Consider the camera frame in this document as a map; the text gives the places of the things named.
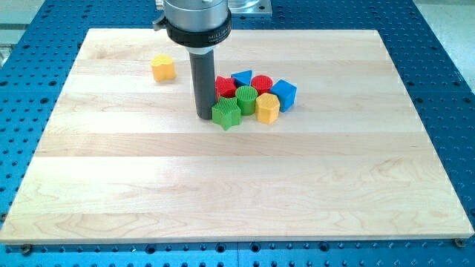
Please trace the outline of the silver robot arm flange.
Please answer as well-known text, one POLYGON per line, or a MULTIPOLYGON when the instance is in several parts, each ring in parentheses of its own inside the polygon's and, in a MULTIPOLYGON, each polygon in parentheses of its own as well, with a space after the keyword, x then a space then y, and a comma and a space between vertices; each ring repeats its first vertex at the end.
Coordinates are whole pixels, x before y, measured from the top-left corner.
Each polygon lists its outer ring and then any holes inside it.
POLYGON ((157 0, 161 12, 154 30, 166 30, 168 37, 184 47, 204 48, 223 42, 232 30, 227 0, 157 0))

